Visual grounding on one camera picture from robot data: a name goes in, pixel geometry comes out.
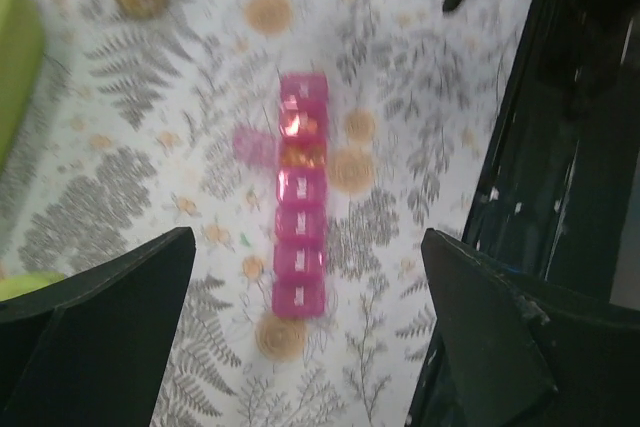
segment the leaf pattern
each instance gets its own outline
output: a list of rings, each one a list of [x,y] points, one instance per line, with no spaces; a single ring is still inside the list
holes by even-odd
[[[47,50],[0,175],[3,270],[71,275],[191,226],[153,427],[396,425],[435,319],[420,241],[462,233],[529,0],[450,16],[442,0],[288,0],[269,37],[252,0],[171,0],[148,21],[113,0],[36,1]],[[306,69],[329,81],[331,158],[361,153],[367,182],[331,189],[326,314],[274,362],[275,177],[232,139],[278,135],[278,77]],[[354,136],[356,111],[375,129]]]

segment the stack of pink blocks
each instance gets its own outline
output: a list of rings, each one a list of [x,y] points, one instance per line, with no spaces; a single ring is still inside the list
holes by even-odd
[[[290,74],[280,80],[272,295],[279,317],[324,314],[328,100],[323,74]]]

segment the floral tablecloth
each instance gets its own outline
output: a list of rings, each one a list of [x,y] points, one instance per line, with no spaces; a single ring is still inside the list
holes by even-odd
[[[8,273],[73,274],[178,225],[194,277],[155,426],[399,426],[434,325],[419,253],[462,229],[530,0],[38,0],[42,74],[0,180]],[[331,89],[325,318],[269,313],[278,74]]]

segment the green object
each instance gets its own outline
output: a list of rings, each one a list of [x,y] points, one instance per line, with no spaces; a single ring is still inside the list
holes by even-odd
[[[7,159],[44,53],[33,0],[0,0],[0,171]]]
[[[57,272],[38,272],[0,280],[0,302],[34,292],[64,279],[65,276]]]

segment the table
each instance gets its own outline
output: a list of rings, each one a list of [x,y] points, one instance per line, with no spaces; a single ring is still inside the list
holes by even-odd
[[[434,325],[419,253],[459,234],[530,0],[38,0],[47,54],[0,179],[9,274],[73,274],[177,225],[198,253],[154,426],[397,426]],[[325,318],[269,313],[278,74],[331,89]]]

